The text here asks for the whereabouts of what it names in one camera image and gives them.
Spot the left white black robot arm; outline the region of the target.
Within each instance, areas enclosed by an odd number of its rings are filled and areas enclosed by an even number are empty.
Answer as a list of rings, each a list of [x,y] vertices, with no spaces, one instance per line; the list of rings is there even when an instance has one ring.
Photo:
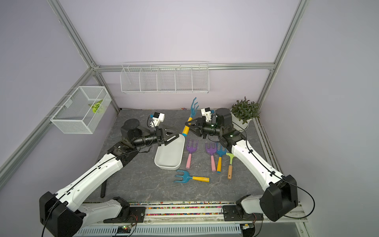
[[[46,192],[39,199],[40,222],[55,237],[72,237],[88,225],[137,222],[130,204],[121,197],[102,203],[84,204],[88,196],[110,176],[127,166],[141,149],[154,144],[167,146],[180,137],[173,127],[153,125],[149,130],[138,119],[128,119],[120,129],[122,140],[78,179],[56,193]]]

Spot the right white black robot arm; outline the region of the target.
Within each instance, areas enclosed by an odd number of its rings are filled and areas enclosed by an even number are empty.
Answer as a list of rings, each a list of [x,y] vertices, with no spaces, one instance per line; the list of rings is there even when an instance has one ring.
[[[262,213],[275,222],[298,206],[297,181],[291,175],[283,175],[249,144],[247,136],[236,130],[229,109],[220,108],[215,112],[216,121],[207,121],[205,116],[185,123],[198,137],[218,136],[221,145],[238,158],[259,182],[263,195],[259,198],[248,196],[241,200],[243,210],[248,213]]]

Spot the teal rake yellow handle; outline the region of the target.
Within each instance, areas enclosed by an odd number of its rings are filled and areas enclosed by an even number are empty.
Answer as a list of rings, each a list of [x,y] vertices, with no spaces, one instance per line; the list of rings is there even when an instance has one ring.
[[[224,155],[227,154],[227,152],[228,152],[227,149],[224,148],[222,145],[216,151],[217,155],[219,156],[218,163],[217,163],[217,169],[216,169],[217,173],[221,173],[221,171],[222,171],[222,158]]]
[[[190,117],[189,117],[188,121],[192,121],[192,119],[195,117],[196,112],[197,112],[197,109],[198,109],[197,104],[198,104],[198,103],[196,102],[196,97],[195,97],[195,98],[193,99],[192,104],[191,104],[191,107],[190,107],[190,112],[191,112],[191,114],[190,114]],[[183,129],[182,135],[183,135],[184,137],[186,137],[187,134],[188,134],[188,132],[189,132],[189,127],[188,127],[188,126],[185,126],[184,129]]]

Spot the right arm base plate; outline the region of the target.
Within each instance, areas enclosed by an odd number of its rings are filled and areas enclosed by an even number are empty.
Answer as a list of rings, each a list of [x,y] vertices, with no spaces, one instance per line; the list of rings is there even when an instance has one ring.
[[[221,208],[221,213],[224,221],[262,221],[263,214],[260,213],[246,213],[239,205],[224,205]]]

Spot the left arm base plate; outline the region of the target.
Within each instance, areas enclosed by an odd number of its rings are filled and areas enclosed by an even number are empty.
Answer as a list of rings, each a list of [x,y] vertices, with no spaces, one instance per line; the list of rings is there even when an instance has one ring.
[[[115,218],[106,219],[103,223],[142,223],[145,218],[144,206],[125,207]]]

